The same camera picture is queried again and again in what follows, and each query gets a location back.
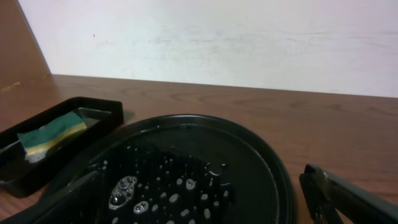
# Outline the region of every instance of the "brown wooden surface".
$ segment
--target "brown wooden surface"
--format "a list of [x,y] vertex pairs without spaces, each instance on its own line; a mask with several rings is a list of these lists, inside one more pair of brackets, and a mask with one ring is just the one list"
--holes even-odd
[[[314,163],[398,203],[398,99],[104,78],[43,78],[0,93],[0,131],[73,96],[123,102],[126,123],[198,113],[229,119],[267,141],[294,185],[298,223],[311,223],[299,174]],[[0,219],[37,201],[0,192]]]
[[0,92],[49,75],[17,0],[0,1]]

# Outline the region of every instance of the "black round tray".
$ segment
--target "black round tray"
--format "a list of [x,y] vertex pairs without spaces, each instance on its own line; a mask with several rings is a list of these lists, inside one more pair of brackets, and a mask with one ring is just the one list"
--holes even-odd
[[181,114],[146,119],[106,136],[79,154],[51,181],[42,198],[58,191],[101,155],[130,143],[179,148],[212,164],[227,164],[236,204],[225,223],[295,223],[289,175],[258,135],[225,119]]

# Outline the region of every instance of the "sponge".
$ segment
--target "sponge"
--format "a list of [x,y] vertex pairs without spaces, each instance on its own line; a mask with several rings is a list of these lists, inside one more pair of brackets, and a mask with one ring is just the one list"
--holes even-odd
[[76,113],[69,112],[39,129],[17,135],[25,149],[25,159],[34,163],[43,159],[51,147],[86,128],[83,119]]

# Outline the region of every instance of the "black rectangular tray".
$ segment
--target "black rectangular tray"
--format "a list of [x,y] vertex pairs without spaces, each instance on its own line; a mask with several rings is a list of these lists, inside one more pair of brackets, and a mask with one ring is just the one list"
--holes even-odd
[[[81,116],[87,129],[59,150],[31,164],[17,133],[38,129],[71,111]],[[123,123],[122,103],[111,100],[70,98],[0,133],[0,186],[15,197],[26,197],[50,181],[81,150]]]

